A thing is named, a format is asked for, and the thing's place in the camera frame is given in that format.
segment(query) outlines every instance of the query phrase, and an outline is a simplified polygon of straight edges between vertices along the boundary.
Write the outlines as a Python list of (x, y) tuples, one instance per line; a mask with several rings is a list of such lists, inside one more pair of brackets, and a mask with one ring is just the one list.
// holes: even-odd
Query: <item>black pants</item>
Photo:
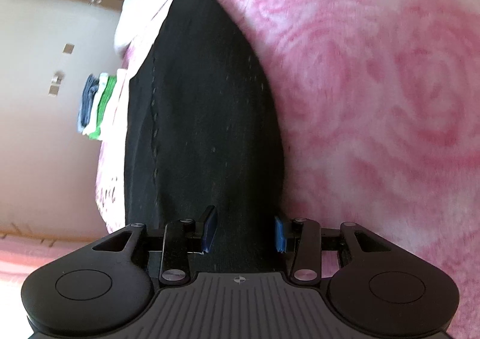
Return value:
[(212, 252), (195, 270), (282, 269), (274, 215), (283, 149), (268, 81), (216, 0), (174, 0), (130, 81), (126, 222), (150, 229), (218, 208)]

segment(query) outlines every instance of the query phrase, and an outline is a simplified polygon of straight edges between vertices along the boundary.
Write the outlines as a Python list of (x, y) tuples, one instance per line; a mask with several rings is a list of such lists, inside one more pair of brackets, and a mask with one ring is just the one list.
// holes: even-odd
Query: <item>white wall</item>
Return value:
[[(88, 74), (114, 73), (119, 14), (68, 0), (0, 0), (0, 230), (95, 238), (99, 142), (76, 133)], [(66, 43), (74, 44), (64, 55)], [(65, 79), (47, 95), (54, 72)]]

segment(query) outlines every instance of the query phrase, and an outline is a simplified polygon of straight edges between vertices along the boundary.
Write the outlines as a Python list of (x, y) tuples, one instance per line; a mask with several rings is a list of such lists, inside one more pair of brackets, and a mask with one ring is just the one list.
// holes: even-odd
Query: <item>folded green cloth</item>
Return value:
[(97, 109), (97, 129), (95, 132), (88, 135), (91, 140), (98, 140), (100, 137), (100, 125), (103, 121), (103, 116), (105, 114), (105, 108), (107, 107), (107, 103), (109, 102), (113, 89), (115, 88), (115, 84), (117, 84), (117, 77), (116, 76), (109, 76), (109, 79), (106, 82), (105, 90), (100, 98), (100, 103), (98, 104)]

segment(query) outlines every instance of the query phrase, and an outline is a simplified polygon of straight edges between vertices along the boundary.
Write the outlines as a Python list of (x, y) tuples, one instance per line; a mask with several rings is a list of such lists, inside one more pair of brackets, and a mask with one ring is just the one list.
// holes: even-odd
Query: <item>ribbed gray panel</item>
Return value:
[[(281, 274), (201, 273), (193, 284), (160, 292), (148, 311), (102, 339), (366, 339), (339, 321), (313, 289)], [(435, 334), (431, 339), (446, 339)], [(49, 339), (34, 334), (31, 339)]]

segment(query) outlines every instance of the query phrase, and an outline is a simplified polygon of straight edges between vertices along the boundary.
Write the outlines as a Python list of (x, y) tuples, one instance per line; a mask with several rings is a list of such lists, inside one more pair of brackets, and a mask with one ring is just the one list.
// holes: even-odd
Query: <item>bed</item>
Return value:
[[(129, 79), (173, 0), (125, 0), (124, 55), (97, 204), (125, 225)], [(480, 0), (217, 0), (251, 44), (285, 153), (282, 208), (355, 221), (447, 272), (449, 332), (480, 337)]]

